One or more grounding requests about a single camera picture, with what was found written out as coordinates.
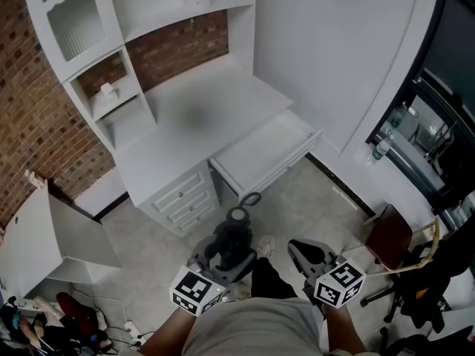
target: black office chair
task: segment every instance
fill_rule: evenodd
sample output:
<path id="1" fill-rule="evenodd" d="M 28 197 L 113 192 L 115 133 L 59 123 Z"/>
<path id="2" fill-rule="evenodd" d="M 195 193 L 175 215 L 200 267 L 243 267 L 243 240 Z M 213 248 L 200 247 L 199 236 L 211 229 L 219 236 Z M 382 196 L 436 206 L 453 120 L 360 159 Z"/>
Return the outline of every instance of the black office chair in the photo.
<path id="1" fill-rule="evenodd" d="M 414 353 L 414 356 L 434 355 L 475 355 L 475 344 L 468 340 L 474 327 L 470 326 L 442 339 L 429 341 L 424 335 L 417 334 L 403 337 L 391 346 L 387 346 L 389 332 L 386 328 L 380 330 L 382 334 L 379 354 L 381 356 L 397 356 L 403 350 Z"/>
<path id="2" fill-rule="evenodd" d="M 403 265 L 413 265 L 421 259 L 422 251 L 432 243 L 418 245 L 404 256 Z M 442 299 L 451 277 L 463 273 L 475 255 L 475 215 L 447 240 L 439 243 L 439 248 L 432 262 L 421 269 L 406 271 L 400 275 L 391 274 L 393 286 L 386 291 L 361 300 L 365 307 L 386 295 L 394 293 L 390 313 L 384 318 L 390 323 L 398 306 L 401 314 L 410 316 L 416 328 L 421 328 L 427 321 L 432 322 L 434 330 L 441 332 L 444 328 L 439 301 Z"/>

